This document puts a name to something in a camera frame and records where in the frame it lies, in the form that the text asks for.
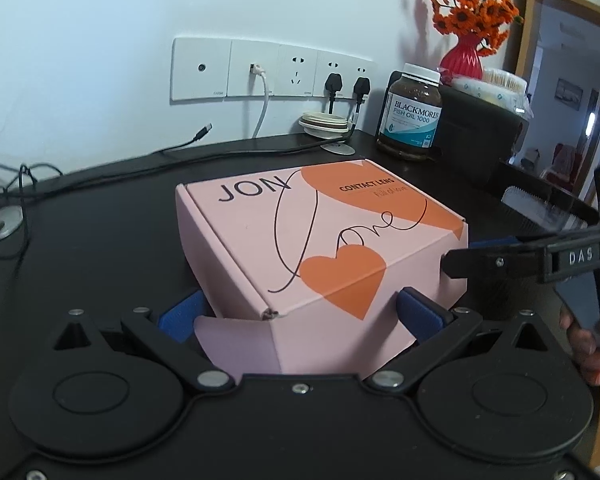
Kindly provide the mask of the person right hand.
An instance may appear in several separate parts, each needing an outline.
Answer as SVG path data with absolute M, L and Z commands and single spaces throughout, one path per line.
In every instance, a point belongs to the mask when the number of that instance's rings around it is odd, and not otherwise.
M 600 346 L 594 335 L 584 330 L 566 307 L 560 309 L 559 325 L 566 331 L 573 359 L 579 364 L 584 380 L 591 386 L 600 386 Z

